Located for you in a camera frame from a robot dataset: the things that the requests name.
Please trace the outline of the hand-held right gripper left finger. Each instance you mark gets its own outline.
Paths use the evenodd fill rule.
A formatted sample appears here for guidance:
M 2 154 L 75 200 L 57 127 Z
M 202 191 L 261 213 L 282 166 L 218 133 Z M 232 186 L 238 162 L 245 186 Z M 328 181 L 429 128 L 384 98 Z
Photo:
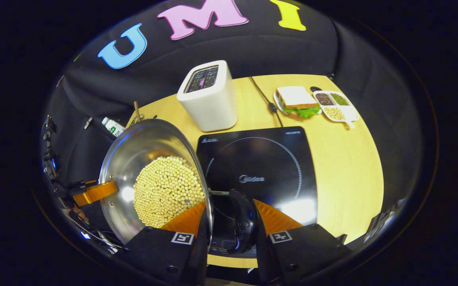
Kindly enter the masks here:
M 125 244 L 120 258 L 148 281 L 167 286 L 203 286 L 209 239 L 203 202 L 162 228 L 145 227 Z

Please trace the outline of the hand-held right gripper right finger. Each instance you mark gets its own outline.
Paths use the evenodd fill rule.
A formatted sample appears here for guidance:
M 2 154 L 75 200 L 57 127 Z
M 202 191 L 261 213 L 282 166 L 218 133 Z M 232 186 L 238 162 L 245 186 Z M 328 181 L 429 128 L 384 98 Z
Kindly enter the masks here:
M 263 286 L 300 286 L 351 250 L 318 223 L 302 225 L 278 209 L 253 200 L 259 213 L 256 254 Z

